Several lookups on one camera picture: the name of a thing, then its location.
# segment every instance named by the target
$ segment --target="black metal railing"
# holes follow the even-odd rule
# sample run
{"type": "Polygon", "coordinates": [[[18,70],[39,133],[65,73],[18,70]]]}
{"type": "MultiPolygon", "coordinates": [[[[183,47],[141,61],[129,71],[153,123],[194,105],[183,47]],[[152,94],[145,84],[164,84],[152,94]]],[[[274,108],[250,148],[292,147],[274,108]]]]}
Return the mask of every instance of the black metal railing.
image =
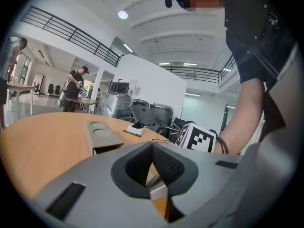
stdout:
{"type": "Polygon", "coordinates": [[[162,68],[185,79],[219,83],[220,71],[200,67],[163,66],[162,68]]]}
{"type": "Polygon", "coordinates": [[[225,64],[225,66],[223,67],[223,69],[220,72],[221,78],[220,80],[223,80],[223,78],[225,78],[227,76],[227,74],[229,72],[231,72],[231,70],[236,66],[236,61],[233,57],[233,55],[231,55],[231,57],[228,59],[227,63],[225,64]]]}
{"type": "Polygon", "coordinates": [[[106,62],[117,66],[120,56],[94,37],[69,22],[39,8],[31,6],[21,21],[37,26],[83,49],[93,53],[106,62]]]}

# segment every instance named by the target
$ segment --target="desk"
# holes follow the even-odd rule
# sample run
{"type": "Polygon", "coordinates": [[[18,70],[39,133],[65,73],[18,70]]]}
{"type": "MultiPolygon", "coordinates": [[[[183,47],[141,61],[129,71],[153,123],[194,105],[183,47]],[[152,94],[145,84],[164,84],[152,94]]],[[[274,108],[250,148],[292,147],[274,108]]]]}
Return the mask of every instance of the desk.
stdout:
{"type": "Polygon", "coordinates": [[[79,104],[84,105],[83,113],[88,113],[90,111],[90,108],[91,108],[90,106],[98,103],[97,100],[92,100],[92,99],[88,99],[88,98],[79,98],[79,97],[66,97],[66,100],[67,101],[72,101],[73,104],[79,103],[79,104]]]}
{"type": "Polygon", "coordinates": [[[33,95],[34,95],[34,86],[29,86],[29,85],[22,85],[22,84],[18,84],[18,83],[12,83],[9,82],[8,83],[8,93],[7,93],[7,102],[6,102],[6,107],[7,107],[7,111],[10,111],[10,90],[14,90],[17,92],[16,94],[16,101],[17,101],[17,116],[19,119],[19,95],[20,92],[25,91],[25,90],[30,90],[30,114],[33,115],[33,95]]]}
{"type": "MultiPolygon", "coordinates": [[[[142,137],[123,132],[129,122],[82,113],[47,113],[12,124],[0,134],[0,157],[15,188],[32,199],[47,183],[91,156],[86,122],[103,121],[124,142],[124,147],[165,138],[147,128],[142,137]]],[[[154,166],[150,172],[157,174],[154,166]]],[[[166,199],[154,201],[164,216],[166,199]]]]}

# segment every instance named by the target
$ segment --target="office chair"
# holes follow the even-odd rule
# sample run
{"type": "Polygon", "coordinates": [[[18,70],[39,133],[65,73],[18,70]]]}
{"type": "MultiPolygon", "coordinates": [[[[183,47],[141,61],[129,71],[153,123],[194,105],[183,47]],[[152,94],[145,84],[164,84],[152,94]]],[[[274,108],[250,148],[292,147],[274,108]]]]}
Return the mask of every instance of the office chair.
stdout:
{"type": "Polygon", "coordinates": [[[55,87],[55,95],[54,95],[54,97],[59,98],[59,95],[60,95],[60,86],[57,85],[57,86],[55,87]]]}
{"type": "Polygon", "coordinates": [[[48,90],[47,90],[47,97],[49,98],[50,95],[53,94],[53,92],[54,92],[54,86],[53,86],[53,84],[49,84],[48,90]]]}
{"type": "Polygon", "coordinates": [[[37,85],[35,84],[34,95],[39,96],[39,94],[40,94],[39,86],[40,86],[40,84],[37,84],[37,85]]]}

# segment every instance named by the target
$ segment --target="white box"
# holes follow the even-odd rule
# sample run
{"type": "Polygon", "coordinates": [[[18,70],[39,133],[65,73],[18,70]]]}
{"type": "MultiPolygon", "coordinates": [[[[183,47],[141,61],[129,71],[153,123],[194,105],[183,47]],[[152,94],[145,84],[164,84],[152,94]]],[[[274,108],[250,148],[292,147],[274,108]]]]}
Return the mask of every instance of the white box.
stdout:
{"type": "Polygon", "coordinates": [[[132,126],[133,124],[130,124],[127,131],[141,136],[143,133],[143,128],[133,128],[132,126]]]}
{"type": "Polygon", "coordinates": [[[216,135],[194,123],[184,125],[175,145],[203,152],[214,152],[216,135]]]}

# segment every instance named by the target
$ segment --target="plastic wrap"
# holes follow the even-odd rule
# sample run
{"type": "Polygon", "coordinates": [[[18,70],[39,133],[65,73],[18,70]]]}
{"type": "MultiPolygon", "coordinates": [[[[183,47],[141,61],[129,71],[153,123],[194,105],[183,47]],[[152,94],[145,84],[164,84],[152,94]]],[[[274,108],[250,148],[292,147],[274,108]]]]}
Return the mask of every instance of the plastic wrap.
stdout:
{"type": "Polygon", "coordinates": [[[97,114],[112,118],[123,119],[131,115],[131,96],[116,92],[102,92],[99,97],[97,114]]]}

